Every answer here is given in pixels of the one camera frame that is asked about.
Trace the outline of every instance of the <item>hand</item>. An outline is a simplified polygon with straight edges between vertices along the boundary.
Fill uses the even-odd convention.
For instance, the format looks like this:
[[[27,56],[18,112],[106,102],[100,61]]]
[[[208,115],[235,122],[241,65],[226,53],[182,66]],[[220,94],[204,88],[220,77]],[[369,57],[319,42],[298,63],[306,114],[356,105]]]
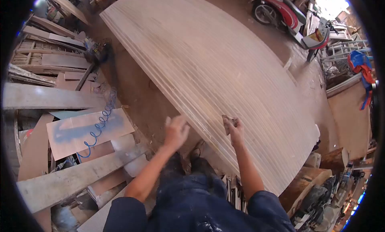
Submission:
[[[185,115],[179,115],[171,119],[166,118],[166,138],[164,139],[164,146],[176,152],[187,140],[190,127],[186,124]]]
[[[243,144],[243,123],[240,118],[234,118],[236,122],[236,127],[228,119],[223,119],[224,125],[229,128],[231,145],[233,147]]]

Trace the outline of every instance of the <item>motorcycle tire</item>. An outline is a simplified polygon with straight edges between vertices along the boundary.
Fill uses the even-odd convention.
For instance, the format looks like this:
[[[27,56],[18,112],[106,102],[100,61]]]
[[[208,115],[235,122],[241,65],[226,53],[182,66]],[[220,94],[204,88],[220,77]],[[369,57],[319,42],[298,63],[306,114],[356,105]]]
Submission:
[[[254,20],[256,20],[257,22],[261,23],[261,24],[264,25],[264,26],[270,25],[271,22],[265,23],[265,22],[259,20],[259,19],[257,18],[257,16],[255,15],[255,9],[257,9],[257,7],[260,6],[260,5],[262,5],[262,3],[261,3],[259,0],[256,0],[256,1],[254,2],[253,8],[251,9],[251,16],[254,18]]]
[[[317,56],[318,50],[319,49],[309,50],[309,54],[308,54],[308,57],[307,57],[306,61],[307,62],[313,61],[313,59]]]

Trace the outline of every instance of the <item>concrete floor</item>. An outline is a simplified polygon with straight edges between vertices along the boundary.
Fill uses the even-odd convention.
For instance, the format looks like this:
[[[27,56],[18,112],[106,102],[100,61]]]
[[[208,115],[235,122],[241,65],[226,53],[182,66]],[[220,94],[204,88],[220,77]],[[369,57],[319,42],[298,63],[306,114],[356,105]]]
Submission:
[[[325,85],[321,87],[322,73],[318,61],[307,63],[307,51],[297,45],[292,37],[273,27],[263,26],[256,22],[249,14],[251,10],[249,0],[206,1],[229,13],[254,32],[278,56],[282,65],[289,58],[292,59],[288,70],[296,80],[299,96],[321,132],[319,151],[327,152],[334,150],[334,147],[339,148],[333,115],[326,98]],[[93,39],[100,42],[103,38],[111,38],[115,51],[118,98],[122,104],[130,106],[128,109],[130,117],[148,138],[152,149],[156,151],[164,141],[163,126],[166,116],[174,117],[179,112],[154,85],[99,16],[94,17],[92,24],[88,34]],[[104,64],[101,68],[107,80],[111,82],[112,76],[108,65]],[[191,129],[187,142],[180,150],[183,156],[194,147],[199,139],[197,132]],[[215,163],[212,164],[213,167],[228,172],[228,169],[218,161],[219,157],[215,153],[206,151],[205,154],[210,163]]]

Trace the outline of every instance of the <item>motorcycle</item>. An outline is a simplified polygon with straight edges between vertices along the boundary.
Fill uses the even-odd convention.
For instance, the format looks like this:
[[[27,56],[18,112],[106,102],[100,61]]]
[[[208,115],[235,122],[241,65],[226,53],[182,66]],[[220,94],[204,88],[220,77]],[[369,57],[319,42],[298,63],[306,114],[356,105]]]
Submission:
[[[338,33],[332,24],[323,17],[315,32],[303,37],[299,32],[301,26],[306,24],[306,16],[290,0],[251,0],[253,9],[252,17],[263,25],[287,27],[289,33],[299,42],[303,49],[309,50],[307,61],[311,62],[320,48],[325,47],[330,38],[330,30]]]

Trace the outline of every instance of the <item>motorcycle wheel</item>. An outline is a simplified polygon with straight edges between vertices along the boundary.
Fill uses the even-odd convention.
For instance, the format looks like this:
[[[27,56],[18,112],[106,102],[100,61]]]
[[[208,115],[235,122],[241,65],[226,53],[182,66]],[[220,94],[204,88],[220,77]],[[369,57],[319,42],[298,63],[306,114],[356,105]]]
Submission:
[[[270,18],[265,15],[264,9],[267,10],[274,19],[277,19],[278,16],[275,8],[267,4],[262,4],[259,1],[254,2],[253,8],[251,9],[251,16],[257,22],[267,26],[270,25],[272,22],[270,21]]]
[[[308,62],[313,61],[313,59],[317,56],[318,50],[319,50],[319,49],[317,49],[317,50],[309,50],[309,54],[308,54],[308,57],[307,57],[306,60],[307,60]]]

